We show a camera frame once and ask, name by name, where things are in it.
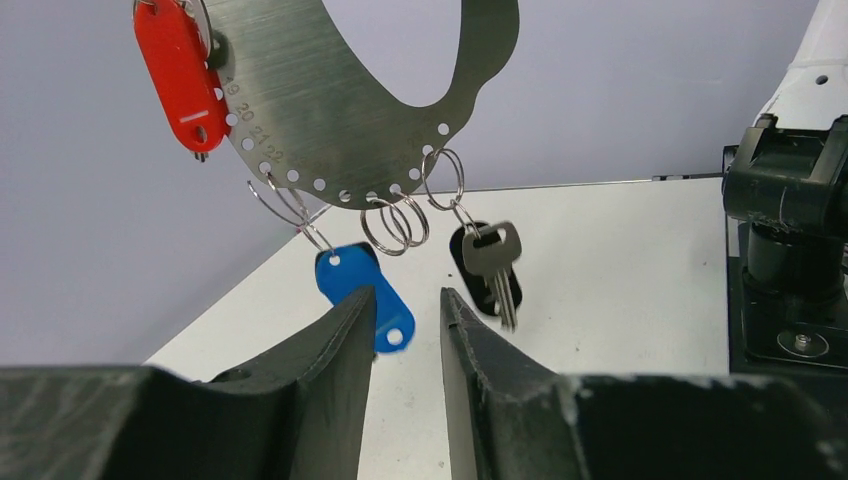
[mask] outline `black key tag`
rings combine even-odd
[[[477,225],[477,228],[489,225],[485,222],[474,222],[474,224]],[[451,236],[450,249],[453,262],[456,264],[456,268],[462,276],[462,281],[468,288],[468,293],[471,294],[471,301],[474,302],[474,306],[476,306],[477,309],[485,315],[497,317],[498,314],[495,313],[495,304],[497,303],[498,297],[492,291],[494,285],[491,287],[487,286],[486,280],[483,277],[468,273],[468,270],[465,269],[465,259],[462,256],[462,238],[465,236],[466,232],[467,228],[462,226]],[[483,238],[479,240],[474,240],[474,246],[478,248],[485,247],[488,245],[494,245],[500,241],[501,239],[498,236],[498,233],[492,232],[483,235]],[[524,294],[521,292],[521,286],[518,285],[518,278],[515,276],[514,268],[509,272],[509,288],[515,308],[518,308],[518,306],[521,305],[521,300],[524,298]]]

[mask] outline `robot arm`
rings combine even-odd
[[[820,0],[795,59],[757,118],[777,128],[827,131],[848,114],[848,2]]]
[[[740,245],[728,255],[731,371],[848,372],[846,69],[848,2],[820,0],[783,81],[725,149],[724,206],[741,222],[728,232]]]

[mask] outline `metal plate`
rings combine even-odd
[[[282,187],[358,210],[376,207],[369,192],[395,202],[393,184],[404,192],[421,185],[422,150],[443,147],[465,126],[518,38],[517,0],[463,0],[450,88],[429,107],[411,107],[362,65],[321,0],[206,6],[216,39],[226,43],[218,74],[237,119],[230,141],[244,162],[260,180],[270,168]]]

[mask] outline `screw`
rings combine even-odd
[[[809,335],[799,333],[798,335],[795,335],[795,349],[803,352],[810,346],[812,341],[813,339],[810,338]]]

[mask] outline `silver key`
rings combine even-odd
[[[497,234],[499,230],[504,232],[500,242],[484,247],[474,246],[474,241],[479,238],[478,234],[482,237],[491,233]],[[510,331],[515,331],[516,312],[509,287],[509,274],[512,264],[520,256],[521,238],[511,222],[480,227],[478,230],[469,231],[462,238],[465,269],[472,275],[486,279],[486,285],[498,299],[501,326]]]

